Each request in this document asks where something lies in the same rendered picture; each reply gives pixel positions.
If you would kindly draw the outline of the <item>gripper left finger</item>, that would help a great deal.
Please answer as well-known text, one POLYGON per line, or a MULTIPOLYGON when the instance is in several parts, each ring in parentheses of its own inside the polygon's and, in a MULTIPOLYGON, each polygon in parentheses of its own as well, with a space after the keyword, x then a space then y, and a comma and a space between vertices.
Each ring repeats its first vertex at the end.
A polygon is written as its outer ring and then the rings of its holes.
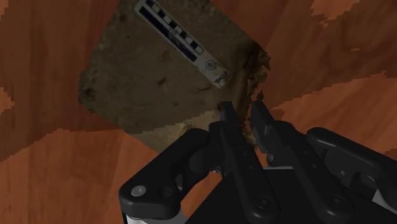
POLYGON ((203 224, 183 217, 181 201, 217 167, 226 186, 218 185, 208 199, 225 209, 225 218, 277 224, 279 203, 232 103, 222 102, 220 112, 208 130, 187 130, 120 187, 123 224, 203 224))

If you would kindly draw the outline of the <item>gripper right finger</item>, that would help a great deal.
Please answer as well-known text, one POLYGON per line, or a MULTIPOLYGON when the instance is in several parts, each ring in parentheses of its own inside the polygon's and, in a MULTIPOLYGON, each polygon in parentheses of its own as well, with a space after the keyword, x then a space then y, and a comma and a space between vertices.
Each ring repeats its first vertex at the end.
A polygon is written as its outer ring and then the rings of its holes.
POLYGON ((261 101, 250 127, 271 167, 292 167, 323 224, 397 224, 397 161, 321 127, 301 133, 261 101))

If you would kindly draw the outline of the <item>white remote control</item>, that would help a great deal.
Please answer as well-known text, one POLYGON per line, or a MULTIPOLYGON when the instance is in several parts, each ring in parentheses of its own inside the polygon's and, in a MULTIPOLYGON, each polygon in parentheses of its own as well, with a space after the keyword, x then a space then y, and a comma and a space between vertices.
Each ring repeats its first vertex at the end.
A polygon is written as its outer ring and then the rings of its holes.
POLYGON ((135 12, 190 61, 215 87, 225 86, 227 69, 155 0, 138 0, 135 12))

